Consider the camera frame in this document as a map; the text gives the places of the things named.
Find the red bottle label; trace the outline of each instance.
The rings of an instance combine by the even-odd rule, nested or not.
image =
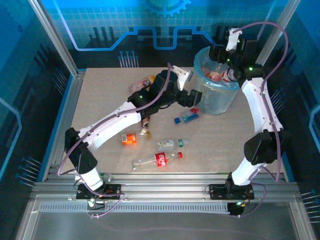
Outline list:
[[[155,155],[155,159],[156,159],[156,164],[158,167],[162,167],[167,165],[167,158],[164,152],[161,153],[157,153]]]

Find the coca-cola bottle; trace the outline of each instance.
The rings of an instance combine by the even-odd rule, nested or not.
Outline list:
[[[168,164],[171,160],[182,159],[182,152],[173,152],[173,153],[156,153],[150,157],[136,159],[132,161],[133,170],[138,170],[141,168],[148,168],[152,166],[163,167]]]

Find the gear logo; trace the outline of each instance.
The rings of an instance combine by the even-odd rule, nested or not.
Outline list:
[[[0,0],[17,23],[26,21],[31,13],[28,0]]]
[[[173,17],[174,14],[180,14],[180,10],[186,10],[186,5],[190,4],[190,0],[144,0],[143,5],[146,10],[157,17],[168,15]]]

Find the blue bottle cap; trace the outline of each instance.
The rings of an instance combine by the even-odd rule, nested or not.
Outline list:
[[[179,124],[181,122],[181,120],[180,120],[180,118],[177,117],[174,119],[174,122],[175,122],[175,124]]]

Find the trash in bin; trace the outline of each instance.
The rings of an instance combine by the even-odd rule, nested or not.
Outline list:
[[[193,62],[195,89],[202,92],[197,106],[205,114],[218,115],[227,111],[240,87],[231,77],[233,70],[226,63],[212,61],[209,50],[209,46],[200,50]]]

